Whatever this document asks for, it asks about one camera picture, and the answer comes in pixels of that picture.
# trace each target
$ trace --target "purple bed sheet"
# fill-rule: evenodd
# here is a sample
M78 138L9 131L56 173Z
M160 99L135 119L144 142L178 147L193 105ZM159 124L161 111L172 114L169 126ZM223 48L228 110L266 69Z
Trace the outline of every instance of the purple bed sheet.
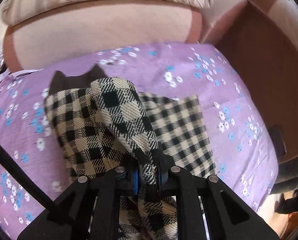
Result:
M276 154L247 87L212 45L155 43L96 52L0 82L0 144L52 199L69 185L63 153L43 109L56 70L81 75L99 63L141 92L197 94L218 176L255 211L278 172ZM0 165L0 225L11 237L43 208Z

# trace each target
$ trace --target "plaid cloth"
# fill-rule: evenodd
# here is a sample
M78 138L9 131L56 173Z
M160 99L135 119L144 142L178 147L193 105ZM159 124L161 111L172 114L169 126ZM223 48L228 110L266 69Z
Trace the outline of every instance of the plaid cloth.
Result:
M172 197L156 194L157 140L176 164L194 175L214 174L212 151L196 96L180 101L137 93L119 78L103 78L90 89L50 95L47 119L57 136L71 175L90 178L118 165L125 155L139 163L137 197L121 198L122 239L177 239L177 211Z

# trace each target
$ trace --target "checkered cloth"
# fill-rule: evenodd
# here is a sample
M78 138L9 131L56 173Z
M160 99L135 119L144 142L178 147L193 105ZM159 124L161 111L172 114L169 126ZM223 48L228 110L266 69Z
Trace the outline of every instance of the checkered cloth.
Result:
M177 211L172 197L157 195L157 141L176 164L197 176L214 174L212 151L196 96L180 101L137 93L119 78L102 78L90 89L50 95L45 102L71 175L95 178L125 155L138 160L137 197L121 198L122 239L177 239Z

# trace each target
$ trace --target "mattress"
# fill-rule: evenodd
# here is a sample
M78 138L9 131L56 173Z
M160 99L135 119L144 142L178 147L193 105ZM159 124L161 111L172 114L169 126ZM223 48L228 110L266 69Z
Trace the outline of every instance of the mattress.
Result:
M55 199L69 185L62 150L43 109L50 81L56 70L77 76L96 63L107 76L133 82L139 92L174 100L196 94L218 177L258 210L278 173L274 147L247 87L221 52L208 44L116 48L4 77L0 144L49 197ZM16 239L42 210L0 165L0 225L6 234Z

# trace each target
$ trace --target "metal screw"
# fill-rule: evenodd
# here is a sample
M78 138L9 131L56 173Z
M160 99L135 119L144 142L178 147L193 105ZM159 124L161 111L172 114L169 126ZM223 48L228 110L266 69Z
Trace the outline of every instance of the metal screw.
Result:
M85 183L87 180L88 180L88 178L86 176L81 176L78 178L79 183Z
M171 171L174 172L174 173L178 173L179 171L181 171L181 169L178 166L172 166Z
M118 166L115 170L116 170L117 173L123 173L125 171L125 167Z
M209 177L209 180L210 180L210 182L216 183L216 182L219 181L219 178L217 176L215 176L215 175L211 175Z

